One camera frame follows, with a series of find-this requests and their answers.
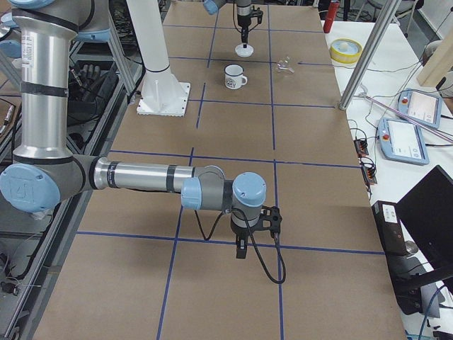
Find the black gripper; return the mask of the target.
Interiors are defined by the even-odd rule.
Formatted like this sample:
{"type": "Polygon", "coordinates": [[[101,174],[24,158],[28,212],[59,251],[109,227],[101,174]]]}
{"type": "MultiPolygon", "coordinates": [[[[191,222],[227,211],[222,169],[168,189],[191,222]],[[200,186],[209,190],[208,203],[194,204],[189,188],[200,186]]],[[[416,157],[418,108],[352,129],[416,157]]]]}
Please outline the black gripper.
{"type": "Polygon", "coordinates": [[[248,46],[248,31],[249,31],[249,26],[251,24],[251,17],[249,15],[247,16],[241,16],[237,15],[237,23],[239,27],[241,28],[241,44],[242,47],[247,47],[248,46]]]}
{"type": "Polygon", "coordinates": [[[245,259],[247,255],[247,244],[253,235],[251,228],[242,227],[233,222],[231,224],[231,230],[236,235],[236,258],[245,259]]]}

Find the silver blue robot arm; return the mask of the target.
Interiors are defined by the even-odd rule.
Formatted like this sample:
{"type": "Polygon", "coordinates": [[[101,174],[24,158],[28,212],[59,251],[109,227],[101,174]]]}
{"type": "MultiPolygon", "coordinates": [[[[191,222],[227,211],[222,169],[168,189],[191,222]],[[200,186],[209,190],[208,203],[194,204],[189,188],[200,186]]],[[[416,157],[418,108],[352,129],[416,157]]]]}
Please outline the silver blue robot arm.
{"type": "Polygon", "coordinates": [[[75,155],[66,145],[69,49],[79,36],[110,35],[107,1],[13,1],[21,29],[21,144],[1,173],[1,193],[27,213],[54,208],[84,191],[126,188],[177,193],[184,208],[230,215],[236,255],[264,230],[266,184],[253,172],[228,180],[217,166],[130,164],[75,155]]]}
{"type": "MultiPolygon", "coordinates": [[[[221,0],[205,0],[202,1],[202,5],[206,12],[209,15],[216,14],[222,7],[228,4],[229,1],[221,0]]],[[[252,21],[252,1],[247,0],[238,0],[231,1],[230,7],[233,8],[234,19],[233,22],[236,24],[236,27],[239,29],[241,34],[241,44],[240,48],[248,48],[248,34],[251,28],[252,21]]]]}

